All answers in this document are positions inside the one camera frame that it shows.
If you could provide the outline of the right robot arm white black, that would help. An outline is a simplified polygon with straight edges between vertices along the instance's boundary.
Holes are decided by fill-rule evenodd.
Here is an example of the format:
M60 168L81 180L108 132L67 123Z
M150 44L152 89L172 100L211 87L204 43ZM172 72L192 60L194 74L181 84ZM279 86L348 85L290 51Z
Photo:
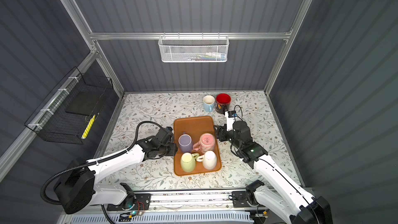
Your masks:
M256 180L246 187L246 199L252 206L263 205L286 224L331 224L331 207L323 197L314 197L293 181L272 159L268 152L251 136L244 121L214 126L215 136L235 147L233 154L263 176L273 190Z

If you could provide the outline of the black skull pattern mug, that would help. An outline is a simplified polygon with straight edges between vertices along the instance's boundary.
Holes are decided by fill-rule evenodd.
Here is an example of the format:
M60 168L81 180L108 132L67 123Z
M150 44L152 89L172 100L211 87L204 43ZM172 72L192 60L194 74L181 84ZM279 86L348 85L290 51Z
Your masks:
M226 93L220 93L216 96L216 112L224 115L229 110L231 97Z

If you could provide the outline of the orange plastic tray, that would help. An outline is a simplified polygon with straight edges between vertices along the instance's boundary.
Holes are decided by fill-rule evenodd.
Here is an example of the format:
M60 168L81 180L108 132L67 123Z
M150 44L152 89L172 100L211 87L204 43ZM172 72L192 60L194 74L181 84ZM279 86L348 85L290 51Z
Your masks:
M218 142L216 139L214 153L217 156L217 164L213 170L206 170L201 162L196 161L196 167L193 172L186 173L182 170L180 165L181 156L184 154L181 152L178 144L178 139L183 134L188 134L191 136L193 145L199 141L200 137L204 133L210 133L215 137L214 132L214 122L210 116L201 117L190 117L190 118L180 118L174 121L174 143L177 145L177 153L174 158L174 173L178 176L193 175L200 173L216 172L221 169L221 157L218 148ZM203 155L201 152L191 151L190 153L199 153L200 156Z

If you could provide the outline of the light green mug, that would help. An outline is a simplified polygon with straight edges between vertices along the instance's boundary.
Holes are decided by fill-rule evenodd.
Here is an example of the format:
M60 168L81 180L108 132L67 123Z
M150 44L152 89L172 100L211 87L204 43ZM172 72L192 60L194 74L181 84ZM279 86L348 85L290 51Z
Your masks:
M186 152L181 156L180 165L184 172L190 173L196 167L196 159L200 156L199 153Z

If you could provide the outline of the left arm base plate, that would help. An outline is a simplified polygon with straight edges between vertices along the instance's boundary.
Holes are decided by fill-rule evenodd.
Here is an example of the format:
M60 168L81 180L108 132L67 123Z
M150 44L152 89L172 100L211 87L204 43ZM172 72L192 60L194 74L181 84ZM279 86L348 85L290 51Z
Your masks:
M151 194L135 194L128 196L119 205L109 204L107 211L147 211L151 203Z

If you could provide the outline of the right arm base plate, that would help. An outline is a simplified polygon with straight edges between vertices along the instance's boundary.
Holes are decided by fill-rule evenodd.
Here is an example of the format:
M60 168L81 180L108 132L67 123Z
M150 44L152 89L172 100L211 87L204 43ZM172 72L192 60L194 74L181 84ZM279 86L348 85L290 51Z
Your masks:
M260 204L257 202L255 195L260 193L259 190L254 192L247 191L247 190L236 190L232 191L231 194L228 196L229 200L233 202L233 206L235 208L264 208L268 209L268 206Z

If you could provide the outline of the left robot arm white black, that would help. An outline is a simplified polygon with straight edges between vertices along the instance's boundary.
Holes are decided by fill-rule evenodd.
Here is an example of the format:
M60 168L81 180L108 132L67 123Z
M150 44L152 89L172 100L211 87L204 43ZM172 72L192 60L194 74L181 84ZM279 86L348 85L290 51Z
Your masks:
M173 129L161 128L155 136L137 141L130 150L88 160L83 168L78 167L79 160L73 161L53 189L66 214L74 214L86 206L105 204L119 205L129 211L138 205L133 190L126 183L101 186L100 181L146 160L173 157L177 150Z

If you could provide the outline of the light blue mug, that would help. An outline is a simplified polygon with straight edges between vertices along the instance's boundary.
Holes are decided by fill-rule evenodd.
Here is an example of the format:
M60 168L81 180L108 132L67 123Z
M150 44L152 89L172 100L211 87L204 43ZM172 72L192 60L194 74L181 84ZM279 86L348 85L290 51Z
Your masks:
M206 112L211 113L215 108L216 100L212 95L203 97L203 108Z

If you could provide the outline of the purple mug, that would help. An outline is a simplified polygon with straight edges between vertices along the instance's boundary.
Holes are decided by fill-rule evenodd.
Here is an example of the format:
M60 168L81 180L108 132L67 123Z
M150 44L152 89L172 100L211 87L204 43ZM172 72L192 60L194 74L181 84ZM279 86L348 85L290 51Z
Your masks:
M187 153L193 150L193 141L190 135L183 134L178 139L178 144L181 152Z

